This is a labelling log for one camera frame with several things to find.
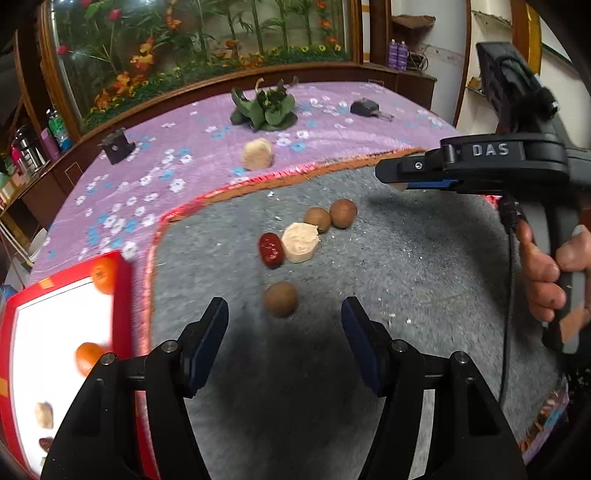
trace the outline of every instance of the gray carpet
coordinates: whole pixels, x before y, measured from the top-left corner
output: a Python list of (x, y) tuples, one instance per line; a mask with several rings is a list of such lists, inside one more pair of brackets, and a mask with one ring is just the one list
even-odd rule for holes
[[(157, 252), (153, 345), (176, 338), (214, 296), (230, 308), (207, 386), (186, 401), (213, 480), (358, 477), (383, 401), (363, 385), (340, 325), (349, 295), (419, 351), (466, 351), (498, 394), (506, 237), (482, 198), (398, 192), (378, 182), (372, 168), (268, 193), (216, 203), (175, 223)], [(351, 228), (323, 234), (310, 261), (264, 267), (262, 233), (281, 236), (309, 207), (328, 208), (341, 197), (359, 208)], [(279, 280), (300, 295), (288, 319), (269, 318), (262, 308), (264, 289)], [(516, 437), (557, 379), (540, 337), (519, 301), (504, 408)], [(424, 411), (413, 476), (428, 451), (429, 402)]]

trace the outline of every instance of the orange fruit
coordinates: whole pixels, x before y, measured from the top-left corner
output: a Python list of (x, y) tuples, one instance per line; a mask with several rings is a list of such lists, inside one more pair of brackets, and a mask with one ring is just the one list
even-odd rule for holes
[(99, 258), (90, 269), (92, 283), (101, 293), (113, 295), (115, 293), (115, 276), (117, 273), (117, 263), (112, 258)]
[(76, 366), (78, 371), (84, 376), (88, 377), (88, 374), (95, 366), (105, 351), (92, 342), (84, 342), (76, 349)]

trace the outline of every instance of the purple bottle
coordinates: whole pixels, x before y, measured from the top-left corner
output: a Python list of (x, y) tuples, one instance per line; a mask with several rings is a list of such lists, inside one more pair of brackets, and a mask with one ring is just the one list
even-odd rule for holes
[(404, 41), (398, 45), (398, 70), (406, 71), (408, 62), (408, 47)]
[(398, 44), (394, 39), (388, 44), (388, 67), (398, 70)]

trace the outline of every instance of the screw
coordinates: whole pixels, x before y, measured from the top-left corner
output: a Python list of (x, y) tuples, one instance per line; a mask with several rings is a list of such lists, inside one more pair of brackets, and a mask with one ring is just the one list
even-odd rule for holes
[(470, 360), (470, 357), (466, 352), (456, 352), (453, 354), (453, 357), (456, 359), (456, 362), (459, 362), (462, 365), (468, 363)]
[(100, 357), (100, 363), (102, 363), (103, 365), (110, 365), (115, 361), (116, 358), (117, 357), (114, 353), (106, 353), (102, 357)]
[(172, 353), (178, 348), (178, 343), (176, 340), (166, 340), (160, 348), (166, 353)]
[(394, 351), (396, 352), (405, 352), (407, 347), (407, 344), (404, 340), (392, 340), (392, 348), (394, 349)]

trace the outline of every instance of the floral tablecloth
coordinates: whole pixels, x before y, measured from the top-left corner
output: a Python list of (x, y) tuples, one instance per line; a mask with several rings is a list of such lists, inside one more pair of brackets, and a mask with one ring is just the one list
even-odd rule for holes
[[(373, 83), (326, 82), (290, 89), (297, 123), (283, 132), (233, 126), (229, 94), (191, 103), (127, 130), (135, 151), (111, 165), (102, 153), (80, 178), (48, 233), (30, 283), (101, 252), (120, 249), (134, 262), (134, 321), (141, 308), (146, 255), (163, 214), (200, 194), (273, 171), (293, 172), (327, 160), (350, 160), (409, 148), (436, 148), (457, 131), (431, 112)], [(395, 116), (392, 122), (349, 113), (370, 98)], [(275, 145), (272, 167), (241, 166), (247, 141)]]

